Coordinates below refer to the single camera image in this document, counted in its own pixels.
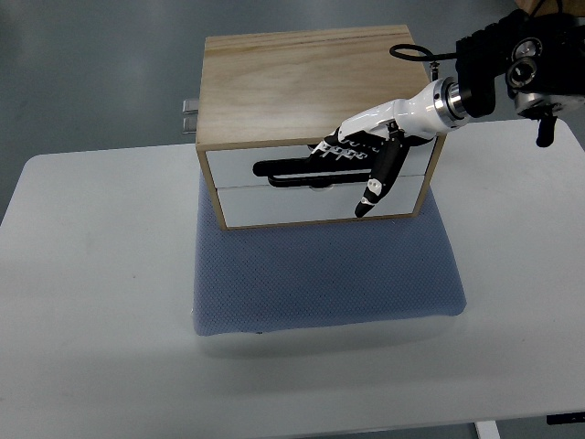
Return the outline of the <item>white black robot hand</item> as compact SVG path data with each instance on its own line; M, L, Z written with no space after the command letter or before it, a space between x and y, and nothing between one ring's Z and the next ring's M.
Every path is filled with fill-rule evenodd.
M313 149L311 157L373 157L367 186L355 209L362 218L392 189L412 146L425 145L468 121L459 84L451 77L438 79L410 99L385 102L344 120Z

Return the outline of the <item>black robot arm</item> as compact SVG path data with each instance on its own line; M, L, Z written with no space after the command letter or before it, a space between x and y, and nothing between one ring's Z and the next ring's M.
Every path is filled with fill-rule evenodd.
M458 40L455 68L469 116L494 111L495 79L503 76L516 113L539 122L537 146L549 147L558 117L584 104L584 26L564 12L516 10Z

